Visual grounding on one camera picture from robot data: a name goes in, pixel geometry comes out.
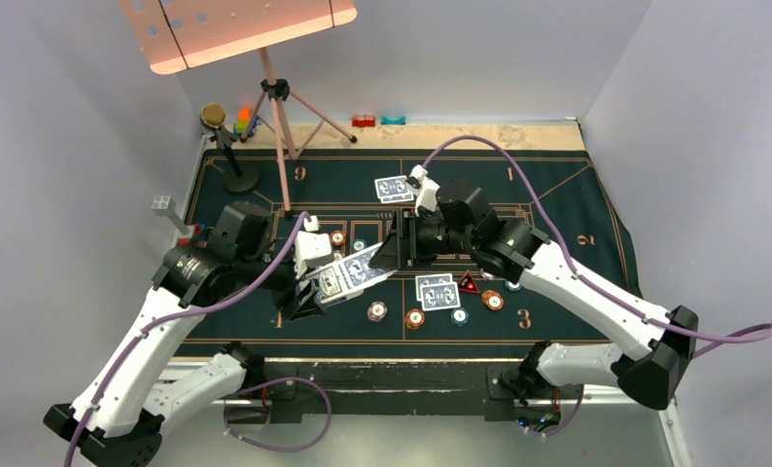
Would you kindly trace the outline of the blue playing card deck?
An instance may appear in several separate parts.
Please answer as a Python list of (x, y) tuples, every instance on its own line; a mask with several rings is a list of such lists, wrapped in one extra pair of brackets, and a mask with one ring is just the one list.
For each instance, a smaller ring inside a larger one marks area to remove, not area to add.
[(378, 269), (369, 264), (380, 246), (374, 244), (307, 274), (305, 280), (315, 291), (315, 304), (320, 308), (338, 305), (391, 277), (395, 269)]

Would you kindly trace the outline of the teal poker chip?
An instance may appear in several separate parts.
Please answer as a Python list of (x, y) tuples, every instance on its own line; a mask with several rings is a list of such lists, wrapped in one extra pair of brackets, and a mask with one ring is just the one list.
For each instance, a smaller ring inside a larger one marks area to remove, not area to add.
[(359, 252), (366, 249), (368, 244), (361, 238), (356, 238), (352, 242), (352, 251)]
[(505, 287), (507, 290), (511, 292), (519, 291), (522, 288), (522, 286), (519, 283), (511, 282), (511, 281), (506, 281)]

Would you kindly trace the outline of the black red all-in triangle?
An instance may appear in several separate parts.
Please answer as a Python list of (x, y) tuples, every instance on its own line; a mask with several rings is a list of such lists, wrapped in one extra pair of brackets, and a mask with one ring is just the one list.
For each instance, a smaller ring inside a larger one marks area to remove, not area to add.
[(481, 291), (477, 286), (472, 273), (467, 269), (457, 281), (458, 291), (465, 294), (480, 295)]

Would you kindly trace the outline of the blue back playing card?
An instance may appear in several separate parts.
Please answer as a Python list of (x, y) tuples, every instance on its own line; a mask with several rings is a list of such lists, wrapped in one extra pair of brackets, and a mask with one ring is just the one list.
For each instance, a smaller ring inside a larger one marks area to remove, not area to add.
[(388, 204), (388, 203), (410, 202), (410, 201), (414, 201), (414, 199), (415, 199), (414, 194), (404, 193), (404, 194), (397, 194), (397, 195), (383, 197), (380, 199), (380, 202), (383, 204)]
[(461, 305), (459, 290), (454, 282), (428, 284), (420, 287), (423, 311), (457, 308)]
[(453, 277), (450, 272), (447, 273), (433, 273), (433, 274), (420, 274), (414, 277), (415, 284), (415, 297), (418, 302), (421, 301), (421, 287), (431, 284), (449, 283), (453, 282)]
[(406, 183), (406, 179), (407, 177), (405, 175), (375, 179), (374, 187), (379, 201), (383, 197), (397, 195), (397, 194), (411, 193)]

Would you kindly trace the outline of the orange poker chip pile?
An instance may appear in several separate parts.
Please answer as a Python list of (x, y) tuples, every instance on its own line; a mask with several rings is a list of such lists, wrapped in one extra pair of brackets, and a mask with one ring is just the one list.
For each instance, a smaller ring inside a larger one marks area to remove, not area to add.
[(481, 294), (483, 304), (492, 311), (499, 311), (505, 305), (504, 297), (495, 290), (486, 290)]

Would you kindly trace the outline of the orange chip stack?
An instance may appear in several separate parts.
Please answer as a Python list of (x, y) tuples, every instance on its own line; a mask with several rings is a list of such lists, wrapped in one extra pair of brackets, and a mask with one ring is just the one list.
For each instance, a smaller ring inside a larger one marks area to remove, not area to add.
[(424, 325), (425, 321), (425, 312), (418, 308), (411, 309), (404, 317), (404, 325), (408, 330), (419, 330)]

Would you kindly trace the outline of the teal chip stack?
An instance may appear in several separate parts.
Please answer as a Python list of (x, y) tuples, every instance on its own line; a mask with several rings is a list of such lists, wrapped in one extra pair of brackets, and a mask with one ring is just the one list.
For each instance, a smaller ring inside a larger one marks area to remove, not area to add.
[(469, 322), (470, 315), (465, 309), (457, 307), (451, 311), (450, 320), (454, 326), (463, 327)]

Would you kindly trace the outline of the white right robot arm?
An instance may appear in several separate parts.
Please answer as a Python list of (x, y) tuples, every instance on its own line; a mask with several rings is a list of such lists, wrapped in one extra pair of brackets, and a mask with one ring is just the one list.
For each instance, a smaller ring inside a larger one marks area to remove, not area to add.
[(440, 255), (469, 256), (495, 277), (538, 293), (609, 339), (607, 344), (536, 343), (505, 388), (522, 403), (574, 384), (619, 388), (633, 401), (666, 409), (694, 357), (696, 313), (668, 310), (603, 279), (564, 253), (555, 235), (522, 219), (502, 219), (476, 185), (439, 186), (403, 176), (375, 182), (382, 203), (414, 201), (395, 211), (371, 263), (380, 269), (428, 265)]

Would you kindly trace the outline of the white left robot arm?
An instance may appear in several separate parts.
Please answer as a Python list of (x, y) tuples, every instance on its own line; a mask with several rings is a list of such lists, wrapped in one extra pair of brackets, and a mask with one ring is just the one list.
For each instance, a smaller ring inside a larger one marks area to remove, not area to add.
[(167, 435), (225, 396), (250, 398), (271, 382), (264, 359), (233, 341), (201, 368), (163, 388), (157, 382), (187, 335), (207, 315), (264, 288), (282, 313), (307, 301), (305, 273), (331, 260), (317, 216), (299, 214), (283, 243), (268, 214), (246, 201), (227, 205), (218, 223), (171, 248), (118, 348), (74, 401), (49, 408), (44, 422), (68, 442), (65, 463), (81, 455), (96, 466), (145, 466)]

